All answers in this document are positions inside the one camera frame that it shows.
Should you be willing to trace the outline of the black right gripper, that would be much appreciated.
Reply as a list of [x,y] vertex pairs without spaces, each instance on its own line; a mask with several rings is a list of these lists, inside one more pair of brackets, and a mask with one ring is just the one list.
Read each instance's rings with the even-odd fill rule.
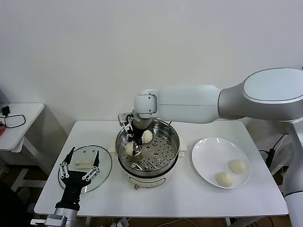
[[128,135],[128,142],[133,141],[133,156],[137,156],[141,153],[143,148],[142,135],[148,129],[151,122],[151,119],[134,117],[132,123],[124,123],[124,129]]

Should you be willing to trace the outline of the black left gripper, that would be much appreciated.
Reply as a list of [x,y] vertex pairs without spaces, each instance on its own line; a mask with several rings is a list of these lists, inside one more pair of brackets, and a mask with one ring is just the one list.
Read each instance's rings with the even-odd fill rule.
[[65,189],[61,200],[56,203],[55,208],[79,210],[82,188],[88,186],[88,182],[92,181],[100,172],[99,151],[96,154],[92,169],[87,173],[83,171],[69,171],[69,164],[71,163],[74,151],[75,147],[70,150],[59,165],[59,176],[63,179]]

